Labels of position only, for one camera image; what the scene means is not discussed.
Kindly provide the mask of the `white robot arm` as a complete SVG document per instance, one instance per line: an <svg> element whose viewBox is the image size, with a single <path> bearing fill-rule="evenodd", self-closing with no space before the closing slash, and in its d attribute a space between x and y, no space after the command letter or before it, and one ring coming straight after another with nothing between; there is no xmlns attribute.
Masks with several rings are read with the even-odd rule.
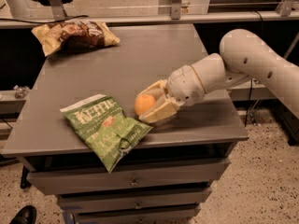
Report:
<svg viewBox="0 0 299 224"><path fill-rule="evenodd" d="M234 29L220 42L220 51L172 72L141 93L155 104L138 118L154 123L174 116L181 107L199 104L206 94L228 90L255 78L299 118L299 66L276 54L256 34Z"/></svg>

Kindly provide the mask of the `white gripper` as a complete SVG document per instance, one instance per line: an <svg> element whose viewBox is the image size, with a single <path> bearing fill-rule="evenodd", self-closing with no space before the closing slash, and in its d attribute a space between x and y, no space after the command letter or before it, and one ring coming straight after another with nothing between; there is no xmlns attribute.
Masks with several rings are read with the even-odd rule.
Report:
<svg viewBox="0 0 299 224"><path fill-rule="evenodd" d="M167 92L173 98L167 98ZM153 107L138 118L146 123L154 123L175 115L181 106L200 103L205 96L204 88L194 69L184 65L174 71L168 78L160 79L137 96L151 95L156 102Z"/></svg>

